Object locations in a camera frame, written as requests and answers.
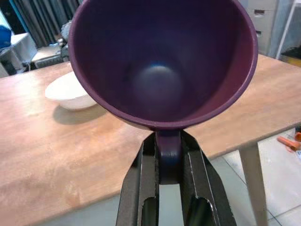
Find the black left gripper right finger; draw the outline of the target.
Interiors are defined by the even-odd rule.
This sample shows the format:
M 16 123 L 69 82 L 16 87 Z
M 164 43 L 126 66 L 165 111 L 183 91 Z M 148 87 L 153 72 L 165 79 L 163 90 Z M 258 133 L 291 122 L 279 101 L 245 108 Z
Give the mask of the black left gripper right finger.
M 185 226 L 235 226 L 222 180 L 196 139 L 181 132 L 182 215 Z

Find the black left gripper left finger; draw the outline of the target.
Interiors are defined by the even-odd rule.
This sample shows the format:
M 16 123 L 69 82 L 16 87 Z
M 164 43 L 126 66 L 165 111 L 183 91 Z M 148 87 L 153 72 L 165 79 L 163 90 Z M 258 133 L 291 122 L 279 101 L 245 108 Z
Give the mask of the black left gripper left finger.
M 155 134 L 150 134 L 123 180 L 117 226 L 157 226 L 159 217 L 159 167 Z

